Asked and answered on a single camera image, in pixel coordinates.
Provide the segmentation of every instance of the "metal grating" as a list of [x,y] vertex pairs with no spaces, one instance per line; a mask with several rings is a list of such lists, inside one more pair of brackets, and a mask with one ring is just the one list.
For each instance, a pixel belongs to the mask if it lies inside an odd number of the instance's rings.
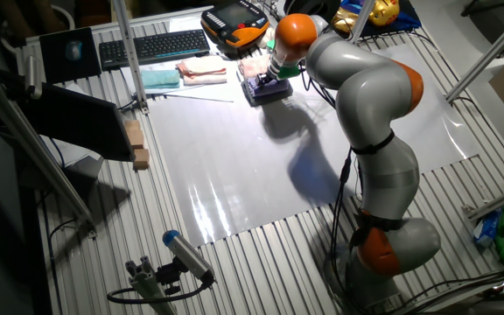
[[[168,19],[196,12],[200,10],[137,19],[132,30],[136,37],[163,33],[168,29]],[[121,39],[112,24],[93,31],[97,46]],[[417,33],[429,37],[424,30]],[[421,56],[446,94],[457,76],[425,39],[402,34],[370,39],[362,46],[374,50],[402,44],[411,45]],[[19,65],[28,55],[42,58],[36,38],[18,52]],[[114,102],[118,107],[130,101],[119,71],[76,82],[92,96]],[[396,277],[406,298],[444,280],[476,277],[502,268],[494,250],[480,253],[474,247],[472,227],[464,220],[461,207],[480,207],[484,200],[504,193],[504,143],[487,127],[486,118],[473,104],[456,101],[454,107],[475,135],[482,152],[422,176],[417,196],[406,215],[430,220],[441,233],[442,248],[421,268]],[[186,231],[149,118],[139,111],[126,115],[142,124],[151,155],[150,169],[133,171],[130,163],[105,161],[88,201],[98,236],[89,238],[82,230],[76,233],[74,228],[64,228],[52,238],[57,283],[53,281],[48,247],[44,244],[55,314],[60,313],[56,284],[64,314],[153,314],[147,305],[111,304],[106,294],[129,287],[124,268],[128,260],[149,256],[155,267],[169,263],[172,254],[162,244],[163,232],[173,228],[181,233]],[[339,241],[353,232],[351,214],[357,203],[355,198],[347,201],[348,213],[342,216]],[[72,218],[59,199],[50,195],[38,210],[43,235],[46,234],[43,208],[50,230]],[[323,206],[199,247],[199,252],[213,265],[218,284],[197,297],[174,303],[178,314],[340,313],[319,273],[329,249],[332,218],[330,208]],[[197,286],[191,276],[183,276],[182,291],[193,291]],[[401,302],[391,301],[392,305]]]

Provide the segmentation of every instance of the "robotic arm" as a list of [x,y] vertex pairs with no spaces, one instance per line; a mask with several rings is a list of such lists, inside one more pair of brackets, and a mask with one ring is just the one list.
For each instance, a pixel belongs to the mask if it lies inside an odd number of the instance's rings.
[[390,128],[423,96],[419,73],[365,51],[335,34],[321,35],[326,22],[291,14],[276,28],[276,46],[266,77],[306,59],[306,71],[320,86],[338,90],[336,112],[360,164],[363,201],[360,229],[346,253],[350,270],[338,277],[346,294],[368,307],[397,294],[392,277],[429,261],[440,249],[438,231],[425,219],[403,219],[419,186],[413,150]]

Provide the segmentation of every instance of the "metal pole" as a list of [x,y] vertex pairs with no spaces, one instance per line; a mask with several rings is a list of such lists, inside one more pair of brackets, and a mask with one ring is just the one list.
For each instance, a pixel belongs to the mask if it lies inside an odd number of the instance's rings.
[[17,138],[26,153],[32,158],[36,166],[45,174],[53,189],[72,206],[77,217],[90,226],[93,218],[85,203],[79,197],[66,175],[56,165],[53,157],[41,143],[38,133],[26,119],[23,111],[14,101],[9,101],[0,84],[0,118]]
[[126,55],[128,57],[129,69],[131,70],[131,77],[133,78],[134,85],[136,86],[139,108],[144,114],[149,114],[149,108],[147,107],[147,96],[145,95],[144,83],[139,72],[139,61],[137,60],[136,46],[133,43],[130,20],[128,19],[128,12],[126,11],[126,4],[124,0],[114,0],[114,11],[116,17],[118,18],[118,24],[120,25],[120,33],[122,34],[123,46],[126,48]]
[[494,199],[493,201],[489,202],[485,206],[472,211],[470,214],[468,214],[468,219],[470,221],[476,221],[477,219],[481,218],[482,216],[489,214],[490,212],[499,209],[500,207],[504,206],[504,194],[500,196],[497,199]]
[[375,7],[376,0],[365,0],[365,3],[360,8],[359,16],[357,16],[357,21],[355,21],[355,25],[353,26],[353,37],[351,38],[351,42],[353,44],[357,43],[357,40],[361,36],[361,32],[365,28],[365,24],[367,23],[368,16],[371,15],[371,11]]
[[484,53],[483,56],[476,62],[475,65],[470,68],[470,70],[464,74],[464,77],[456,83],[456,85],[452,88],[452,90],[446,96],[447,102],[452,102],[459,97],[460,93],[464,91],[473,80],[481,74],[483,69],[489,65],[491,60],[495,59],[501,51],[504,49],[504,32],[503,34],[495,41],[495,43],[489,48],[489,51]]

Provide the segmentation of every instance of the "blue object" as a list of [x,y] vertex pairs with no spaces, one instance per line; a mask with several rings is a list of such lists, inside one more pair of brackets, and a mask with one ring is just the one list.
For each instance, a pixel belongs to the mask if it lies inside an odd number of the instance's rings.
[[[377,27],[370,23],[365,24],[365,28],[361,32],[361,36],[373,36],[379,34],[385,34],[390,32],[406,31],[410,32],[416,28],[421,27],[421,21],[413,9],[409,0],[398,0],[400,2],[400,14],[395,19],[395,21],[386,26]],[[361,12],[361,6],[365,3],[365,0],[343,0],[341,2],[341,8],[350,11],[355,14]]]
[[81,58],[81,47],[83,43],[79,40],[72,40],[66,45],[66,58],[70,61],[77,61]]
[[190,49],[188,51],[182,51],[182,52],[169,52],[169,53],[163,53],[163,54],[156,55],[155,57],[161,58],[161,57],[166,57],[166,56],[174,56],[174,55],[181,54],[181,53],[195,53],[195,52],[198,52],[199,50],[200,49]]
[[177,230],[170,230],[167,231],[163,234],[163,243],[166,247],[174,240],[176,236],[180,235],[179,231]]
[[473,230],[473,239],[481,247],[487,248],[494,241],[501,218],[501,210],[497,209],[488,213],[478,226]]
[[141,79],[145,88],[180,87],[180,74],[178,70],[142,71]]

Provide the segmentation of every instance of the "blue towel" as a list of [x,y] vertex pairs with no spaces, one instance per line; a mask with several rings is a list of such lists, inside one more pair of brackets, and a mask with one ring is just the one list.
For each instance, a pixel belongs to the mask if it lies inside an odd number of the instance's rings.
[[180,87],[180,74],[178,70],[142,71],[141,79],[145,88]]

